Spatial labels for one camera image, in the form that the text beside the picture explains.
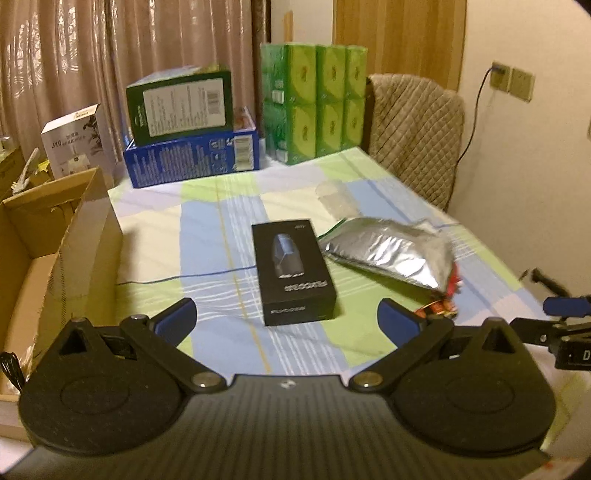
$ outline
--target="white product box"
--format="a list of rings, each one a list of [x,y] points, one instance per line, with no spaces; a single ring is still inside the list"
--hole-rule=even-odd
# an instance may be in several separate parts
[[[41,139],[56,179],[100,167],[107,188],[113,186],[115,152],[100,104],[47,122]]]

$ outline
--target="quilted chair cover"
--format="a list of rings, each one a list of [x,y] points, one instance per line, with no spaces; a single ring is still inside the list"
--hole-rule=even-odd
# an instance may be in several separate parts
[[[375,92],[369,155],[433,205],[452,194],[464,125],[461,97],[430,79],[370,76]]]

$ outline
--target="striped tablecloth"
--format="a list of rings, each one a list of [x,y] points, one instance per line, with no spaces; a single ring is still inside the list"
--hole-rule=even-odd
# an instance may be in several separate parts
[[[464,282],[457,323],[489,316],[544,318],[512,272],[453,218],[430,206],[354,148],[293,167],[188,180],[134,190],[123,181],[111,199],[125,233],[118,316],[155,314],[183,297],[197,304],[197,326],[180,345],[228,378],[247,374],[341,374],[347,380],[395,346],[380,331],[376,307],[390,297],[410,309],[428,300],[419,288],[327,261],[338,293],[333,320],[265,327],[251,225],[310,218],[317,235],[338,218],[319,199],[325,182],[344,185],[363,215],[404,223],[429,221],[453,241]],[[560,430],[589,377],[554,370],[532,348],[555,389]]]

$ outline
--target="electrical outlet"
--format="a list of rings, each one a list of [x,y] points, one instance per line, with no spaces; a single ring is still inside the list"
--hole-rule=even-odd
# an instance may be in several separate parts
[[[494,61],[492,63],[492,68],[493,71],[491,72],[491,88],[500,90],[502,92],[508,92],[509,83],[511,81],[511,67]]]
[[[534,93],[535,77],[532,73],[524,72],[520,69],[513,69],[509,93],[526,102],[531,102]]]

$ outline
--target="beige curtain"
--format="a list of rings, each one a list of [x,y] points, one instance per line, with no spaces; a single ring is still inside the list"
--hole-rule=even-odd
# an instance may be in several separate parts
[[[0,0],[0,48],[0,131],[25,155],[49,120],[100,102],[121,159],[125,87],[183,65],[228,65],[255,112],[251,0]]]

